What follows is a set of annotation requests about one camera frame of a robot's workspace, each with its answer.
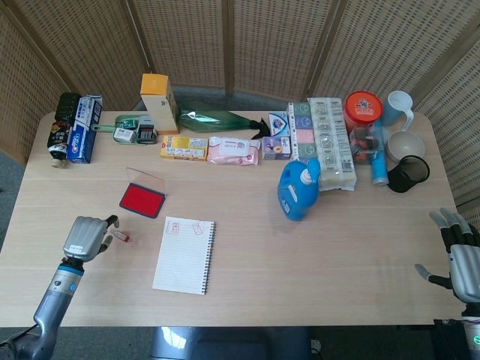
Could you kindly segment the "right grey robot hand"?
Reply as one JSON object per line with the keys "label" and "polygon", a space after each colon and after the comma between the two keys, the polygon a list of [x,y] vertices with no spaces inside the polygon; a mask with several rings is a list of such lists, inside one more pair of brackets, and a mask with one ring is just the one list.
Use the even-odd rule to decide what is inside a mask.
{"label": "right grey robot hand", "polygon": [[480,232],[463,216],[447,208],[429,214],[440,231],[448,257],[449,275],[432,274],[416,264],[418,274],[431,284],[451,290],[466,305],[464,317],[480,320]]}

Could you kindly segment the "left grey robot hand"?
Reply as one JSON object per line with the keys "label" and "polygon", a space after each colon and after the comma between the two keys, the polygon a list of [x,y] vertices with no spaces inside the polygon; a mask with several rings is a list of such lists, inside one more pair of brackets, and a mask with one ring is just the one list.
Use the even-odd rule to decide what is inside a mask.
{"label": "left grey robot hand", "polygon": [[116,215],[110,215],[105,220],[96,217],[77,217],[64,243],[64,255],[84,263],[92,261],[111,245],[113,236],[107,235],[107,230],[112,225],[115,228],[119,227]]}

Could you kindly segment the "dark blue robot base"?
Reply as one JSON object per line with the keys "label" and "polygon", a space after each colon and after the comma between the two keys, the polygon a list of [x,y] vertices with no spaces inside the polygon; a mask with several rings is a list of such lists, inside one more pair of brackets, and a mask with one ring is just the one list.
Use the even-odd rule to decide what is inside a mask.
{"label": "dark blue robot base", "polygon": [[304,326],[160,326],[150,360],[311,360]]}

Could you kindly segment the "spiral lined notebook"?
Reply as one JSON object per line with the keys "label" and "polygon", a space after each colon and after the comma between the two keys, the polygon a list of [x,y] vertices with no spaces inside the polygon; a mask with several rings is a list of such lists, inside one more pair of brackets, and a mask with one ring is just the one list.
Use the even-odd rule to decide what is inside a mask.
{"label": "spiral lined notebook", "polygon": [[167,217],[152,288],[204,295],[214,240],[212,221]]}

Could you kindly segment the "red ink pad clear lid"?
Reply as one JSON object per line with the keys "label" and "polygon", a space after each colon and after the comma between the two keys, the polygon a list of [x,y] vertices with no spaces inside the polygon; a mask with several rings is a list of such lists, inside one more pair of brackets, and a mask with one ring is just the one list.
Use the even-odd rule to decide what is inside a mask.
{"label": "red ink pad clear lid", "polygon": [[122,209],[155,219],[167,198],[166,183],[150,173],[126,168],[129,184],[119,202]]}

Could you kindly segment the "dark sauce bottle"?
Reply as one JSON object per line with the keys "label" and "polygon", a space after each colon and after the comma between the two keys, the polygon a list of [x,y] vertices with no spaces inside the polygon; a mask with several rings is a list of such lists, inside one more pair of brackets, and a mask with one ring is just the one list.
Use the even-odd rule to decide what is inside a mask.
{"label": "dark sauce bottle", "polygon": [[52,157],[51,166],[54,168],[62,168],[67,160],[69,136],[80,98],[81,94],[74,92],[65,92],[59,98],[47,141],[47,149]]}

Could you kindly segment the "blue toothpaste box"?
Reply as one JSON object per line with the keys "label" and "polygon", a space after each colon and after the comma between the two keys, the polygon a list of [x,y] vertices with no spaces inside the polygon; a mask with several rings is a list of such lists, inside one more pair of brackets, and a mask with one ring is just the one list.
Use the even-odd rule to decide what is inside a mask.
{"label": "blue toothpaste box", "polygon": [[67,147],[67,159],[71,163],[89,164],[91,162],[96,137],[92,125],[99,123],[102,107],[101,94],[89,94],[79,99]]}

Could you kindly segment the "small white green box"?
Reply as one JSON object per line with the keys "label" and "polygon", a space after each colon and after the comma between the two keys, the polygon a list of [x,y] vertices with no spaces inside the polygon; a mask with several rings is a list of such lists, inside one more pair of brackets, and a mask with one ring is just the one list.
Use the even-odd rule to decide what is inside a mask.
{"label": "small white green box", "polygon": [[113,139],[117,143],[135,143],[136,135],[134,130],[117,127],[113,133]]}

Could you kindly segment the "black mesh pen holder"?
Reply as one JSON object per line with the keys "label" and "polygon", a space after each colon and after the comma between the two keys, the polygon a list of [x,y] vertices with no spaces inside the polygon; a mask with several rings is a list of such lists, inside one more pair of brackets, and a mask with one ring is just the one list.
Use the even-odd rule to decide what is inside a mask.
{"label": "black mesh pen holder", "polygon": [[408,155],[387,173],[388,187],[399,194],[406,193],[417,184],[425,182],[430,176],[430,167],[421,157]]}

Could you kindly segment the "dark grey stapler box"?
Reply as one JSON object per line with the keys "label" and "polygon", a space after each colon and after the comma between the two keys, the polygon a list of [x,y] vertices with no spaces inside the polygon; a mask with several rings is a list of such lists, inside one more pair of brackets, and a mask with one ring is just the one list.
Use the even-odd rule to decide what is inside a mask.
{"label": "dark grey stapler box", "polygon": [[138,118],[136,129],[136,143],[140,145],[154,145],[157,142],[157,131],[153,119],[149,115]]}

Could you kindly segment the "yellow printed flat box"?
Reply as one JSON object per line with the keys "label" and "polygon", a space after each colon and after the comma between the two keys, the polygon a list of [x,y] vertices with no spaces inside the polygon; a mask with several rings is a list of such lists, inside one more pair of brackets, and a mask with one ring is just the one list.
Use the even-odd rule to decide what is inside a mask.
{"label": "yellow printed flat box", "polygon": [[205,161],[208,150],[209,140],[206,138],[165,135],[160,156],[176,160]]}

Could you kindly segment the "blue cylindrical tube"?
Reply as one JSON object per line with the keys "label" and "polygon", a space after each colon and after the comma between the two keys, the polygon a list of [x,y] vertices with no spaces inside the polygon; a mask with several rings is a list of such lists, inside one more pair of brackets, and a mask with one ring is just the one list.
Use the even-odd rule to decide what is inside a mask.
{"label": "blue cylindrical tube", "polygon": [[374,123],[373,138],[378,141],[375,153],[370,156],[372,182],[377,186],[386,186],[389,183],[386,165],[386,153],[381,121]]}

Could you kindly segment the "beige bowl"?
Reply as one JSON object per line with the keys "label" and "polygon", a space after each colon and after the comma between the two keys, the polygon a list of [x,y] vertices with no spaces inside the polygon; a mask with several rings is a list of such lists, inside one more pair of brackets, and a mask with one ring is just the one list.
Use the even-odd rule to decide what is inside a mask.
{"label": "beige bowl", "polygon": [[425,144],[415,133],[399,130],[391,134],[387,141],[387,154],[391,161],[398,164],[406,156],[425,156]]}

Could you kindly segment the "tall cream yellow box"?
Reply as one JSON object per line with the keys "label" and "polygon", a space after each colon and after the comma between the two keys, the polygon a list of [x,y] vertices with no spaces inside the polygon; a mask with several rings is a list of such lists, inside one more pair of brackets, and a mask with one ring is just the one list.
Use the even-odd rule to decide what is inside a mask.
{"label": "tall cream yellow box", "polygon": [[144,73],[140,96],[159,134],[175,135],[179,133],[179,126],[176,122],[178,107],[167,75]]}

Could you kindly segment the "clear plastic candy box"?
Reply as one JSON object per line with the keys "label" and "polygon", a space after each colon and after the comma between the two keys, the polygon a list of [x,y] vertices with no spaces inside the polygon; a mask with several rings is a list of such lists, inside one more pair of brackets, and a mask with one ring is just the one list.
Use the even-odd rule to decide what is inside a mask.
{"label": "clear plastic candy box", "polygon": [[375,125],[370,124],[367,127],[355,127],[349,134],[349,145],[353,160],[367,164],[381,149],[382,141]]}

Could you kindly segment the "green plastic bottle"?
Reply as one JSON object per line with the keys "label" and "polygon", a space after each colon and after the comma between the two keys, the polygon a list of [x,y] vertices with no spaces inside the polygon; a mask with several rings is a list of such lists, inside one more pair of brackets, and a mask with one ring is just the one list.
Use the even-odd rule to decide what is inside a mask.
{"label": "green plastic bottle", "polygon": [[211,109],[207,104],[198,101],[187,101],[178,105],[177,123],[180,127],[196,133],[250,129],[258,131],[252,137],[253,140],[271,136],[269,126],[263,119],[260,121],[250,120],[227,110]]}

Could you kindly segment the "pink wet wipes pack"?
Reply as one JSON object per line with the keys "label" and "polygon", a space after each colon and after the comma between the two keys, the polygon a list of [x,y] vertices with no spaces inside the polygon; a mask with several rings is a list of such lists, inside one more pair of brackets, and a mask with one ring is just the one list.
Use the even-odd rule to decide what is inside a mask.
{"label": "pink wet wipes pack", "polygon": [[219,165],[257,165],[260,147],[261,142],[256,139],[212,136],[208,142],[207,161]]}

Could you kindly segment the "light blue mug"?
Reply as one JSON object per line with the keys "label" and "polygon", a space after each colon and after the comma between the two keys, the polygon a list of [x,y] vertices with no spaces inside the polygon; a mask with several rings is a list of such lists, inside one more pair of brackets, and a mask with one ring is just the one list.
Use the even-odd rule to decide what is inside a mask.
{"label": "light blue mug", "polygon": [[381,122],[384,127],[392,126],[401,116],[406,116],[401,130],[407,131],[413,123],[413,99],[405,91],[392,91],[383,104]]}

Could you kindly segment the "pale yellow sponge pack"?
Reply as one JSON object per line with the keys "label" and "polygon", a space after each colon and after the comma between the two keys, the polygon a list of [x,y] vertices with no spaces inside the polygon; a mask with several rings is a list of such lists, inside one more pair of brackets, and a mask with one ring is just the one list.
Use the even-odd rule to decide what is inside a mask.
{"label": "pale yellow sponge pack", "polygon": [[308,104],[321,168],[319,189],[354,191],[357,177],[342,100],[337,97],[310,97]]}

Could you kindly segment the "blue detergent pump bottle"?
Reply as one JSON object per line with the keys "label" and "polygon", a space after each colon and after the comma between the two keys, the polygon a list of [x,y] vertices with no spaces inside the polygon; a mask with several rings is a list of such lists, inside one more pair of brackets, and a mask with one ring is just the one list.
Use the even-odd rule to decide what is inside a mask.
{"label": "blue detergent pump bottle", "polygon": [[283,213],[291,221],[303,220],[319,196],[320,162],[290,161],[280,175],[277,198]]}

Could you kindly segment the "orange lid snack jar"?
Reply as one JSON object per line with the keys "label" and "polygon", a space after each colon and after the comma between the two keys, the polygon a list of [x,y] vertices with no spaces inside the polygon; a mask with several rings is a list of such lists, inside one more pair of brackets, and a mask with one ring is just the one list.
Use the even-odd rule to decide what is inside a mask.
{"label": "orange lid snack jar", "polygon": [[381,100],[369,91],[354,91],[346,97],[343,117],[348,137],[354,128],[367,127],[380,120],[383,105]]}

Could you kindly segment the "purple soap box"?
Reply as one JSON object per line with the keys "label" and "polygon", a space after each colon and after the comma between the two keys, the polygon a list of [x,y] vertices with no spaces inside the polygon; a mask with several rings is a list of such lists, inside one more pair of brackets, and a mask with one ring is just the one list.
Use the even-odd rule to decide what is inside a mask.
{"label": "purple soap box", "polygon": [[288,160],[291,154],[288,136],[264,136],[262,138],[263,160]]}

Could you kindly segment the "white blue soap box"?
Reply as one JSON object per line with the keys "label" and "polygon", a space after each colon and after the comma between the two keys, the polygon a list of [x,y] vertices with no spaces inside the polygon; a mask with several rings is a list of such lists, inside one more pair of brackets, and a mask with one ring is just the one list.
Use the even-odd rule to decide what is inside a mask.
{"label": "white blue soap box", "polygon": [[286,112],[270,112],[268,114],[268,123],[272,137],[290,136],[290,124]]}

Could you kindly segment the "rattan folding screen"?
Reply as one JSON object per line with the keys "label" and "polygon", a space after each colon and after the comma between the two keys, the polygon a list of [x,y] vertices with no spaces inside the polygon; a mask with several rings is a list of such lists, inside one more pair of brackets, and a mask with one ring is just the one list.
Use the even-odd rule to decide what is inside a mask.
{"label": "rattan folding screen", "polygon": [[480,223],[480,0],[0,0],[0,154],[25,163],[62,92],[134,108],[148,72],[292,101],[409,92]]}

